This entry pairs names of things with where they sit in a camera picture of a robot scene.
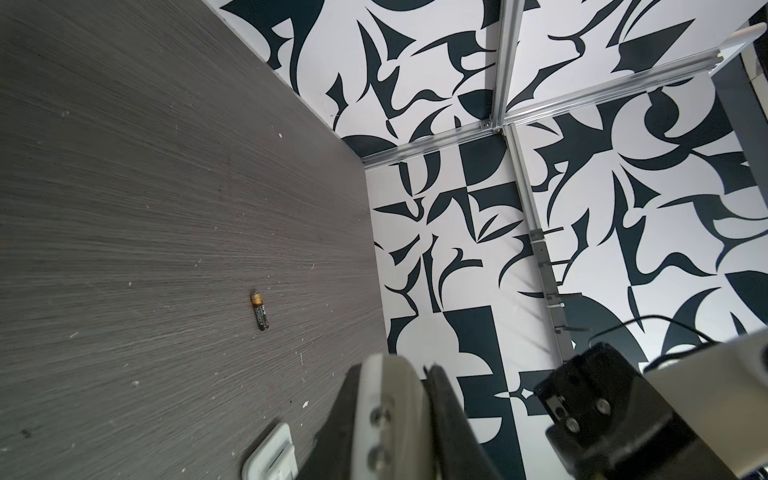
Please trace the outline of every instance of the white plastic object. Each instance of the white plastic object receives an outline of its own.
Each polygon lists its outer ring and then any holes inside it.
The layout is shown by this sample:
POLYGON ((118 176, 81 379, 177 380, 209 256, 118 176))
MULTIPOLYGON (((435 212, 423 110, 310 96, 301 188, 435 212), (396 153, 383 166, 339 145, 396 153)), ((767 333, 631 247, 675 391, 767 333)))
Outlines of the white plastic object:
POLYGON ((293 480, 299 474, 287 423, 280 423, 243 465, 243 480, 293 480))

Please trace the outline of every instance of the battery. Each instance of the battery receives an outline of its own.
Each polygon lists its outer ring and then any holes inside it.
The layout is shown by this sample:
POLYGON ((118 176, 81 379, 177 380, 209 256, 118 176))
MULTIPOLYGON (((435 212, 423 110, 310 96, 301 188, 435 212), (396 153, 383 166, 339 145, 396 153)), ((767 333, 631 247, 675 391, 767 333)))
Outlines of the battery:
POLYGON ((253 311, 256 313, 256 323, 259 326, 259 330, 266 330, 270 328, 269 322, 266 321, 264 301, 261 300, 261 294, 258 292, 251 293, 250 302, 253 305, 253 311))

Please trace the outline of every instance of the vertical metal bar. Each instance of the vertical metal bar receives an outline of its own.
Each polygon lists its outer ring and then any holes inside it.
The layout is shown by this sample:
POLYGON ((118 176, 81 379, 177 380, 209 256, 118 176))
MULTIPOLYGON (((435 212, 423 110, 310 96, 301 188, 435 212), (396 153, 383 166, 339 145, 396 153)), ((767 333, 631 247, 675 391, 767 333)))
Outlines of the vertical metal bar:
POLYGON ((554 340, 558 346, 560 360, 566 362, 573 358, 576 352, 574 351, 573 343, 571 343, 571 334, 564 328, 567 327, 565 308, 558 292, 558 281, 552 269, 552 262, 547 251, 547 243, 544 239, 544 231, 541 229, 541 222, 538 219, 531 181, 528 179, 528 170, 525 168, 525 161, 523 160, 522 149, 520 148, 520 139, 514 125, 504 125, 503 131, 504 137, 507 140, 509 155, 512 159, 512 166, 515 169, 515 183, 520 193, 523 214, 530 230, 528 236, 531 240, 534 258, 538 264, 541 288, 544 292, 544 300, 547 302, 547 313, 552 323, 554 340))
POLYGON ((499 18, 498 57, 496 59, 496 84, 491 103, 491 127, 502 128, 507 113, 509 86, 512 83, 512 68, 515 66, 515 52, 523 19, 525 0, 502 0, 499 18))

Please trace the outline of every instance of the black and white patterned wall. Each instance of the black and white patterned wall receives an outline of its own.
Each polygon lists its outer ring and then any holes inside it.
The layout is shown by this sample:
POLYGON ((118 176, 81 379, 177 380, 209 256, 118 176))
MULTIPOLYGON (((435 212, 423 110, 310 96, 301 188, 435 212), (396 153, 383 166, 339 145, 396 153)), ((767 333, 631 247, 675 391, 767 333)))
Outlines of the black and white patterned wall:
MULTIPOLYGON (((572 326, 661 314, 725 340, 768 322, 768 209, 705 74, 519 127, 572 326)), ((573 333, 576 350, 588 333, 573 333)), ((699 338, 648 320, 604 338, 642 367, 699 338)))
MULTIPOLYGON (((488 117, 500 0, 205 0, 357 154, 488 117)), ((525 0, 509 105, 713 48, 763 0, 525 0)))
POLYGON ((445 367, 505 478, 569 478, 532 395, 556 346, 503 137, 366 176, 389 351, 445 367))

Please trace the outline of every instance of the black cable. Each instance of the black cable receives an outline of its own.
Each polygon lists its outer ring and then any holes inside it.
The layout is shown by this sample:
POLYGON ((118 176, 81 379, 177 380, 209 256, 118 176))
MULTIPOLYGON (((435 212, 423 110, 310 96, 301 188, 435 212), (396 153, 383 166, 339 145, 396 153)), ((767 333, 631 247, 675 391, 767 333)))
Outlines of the black cable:
POLYGON ((589 338, 589 340, 587 341, 587 348, 589 348, 589 347, 591 347, 591 346, 592 346, 592 340, 594 340, 594 339, 598 338, 598 337, 599 337, 599 336, 601 336, 601 335, 605 335, 606 333, 610 333, 610 332, 613 332, 614 330, 618 330, 618 329, 620 329, 620 328, 621 328, 621 327, 623 327, 623 326, 627 326, 627 325, 630 325, 631 323, 637 323, 637 322, 640 322, 641 320, 647 320, 647 319, 653 319, 653 318, 655 318, 655 319, 661 319, 661 320, 666 320, 666 321, 668 321, 669 323, 672 323, 672 324, 674 324, 674 325, 677 325, 677 326, 679 326, 679 327, 682 327, 682 328, 684 328, 684 329, 688 330, 689 332, 692 332, 692 333, 696 333, 698 336, 700 336, 701 338, 705 339, 705 340, 706 340, 707 342, 709 342, 709 343, 712 343, 712 344, 716 344, 716 343, 717 343, 716 341, 712 340, 712 339, 711 339, 711 338, 710 338, 708 335, 706 335, 706 334, 704 334, 704 333, 700 332, 700 331, 699 331, 699 330, 697 330, 697 329, 694 329, 692 326, 688 326, 688 325, 686 325, 685 323, 682 323, 682 322, 678 322, 677 320, 675 320, 675 319, 671 319, 671 318, 670 318, 670 317, 668 317, 668 316, 664 316, 664 315, 643 315, 643 316, 639 316, 638 318, 633 318, 632 320, 628 320, 627 322, 624 322, 624 323, 622 323, 621 325, 612 326, 611 328, 609 328, 609 329, 605 329, 605 330, 603 330, 602 332, 599 332, 599 333, 595 333, 595 334, 594 334, 593 336, 591 336, 591 337, 589 338))
POLYGON ((688 349, 684 352, 666 353, 664 355, 658 356, 653 362, 645 366, 645 368, 643 369, 643 373, 648 373, 651 370, 655 370, 659 368, 663 363, 669 362, 670 360, 684 359, 689 355, 693 355, 696 352, 700 352, 701 350, 708 349, 711 346, 715 346, 716 344, 717 342, 702 343, 701 345, 696 345, 694 348, 688 349))

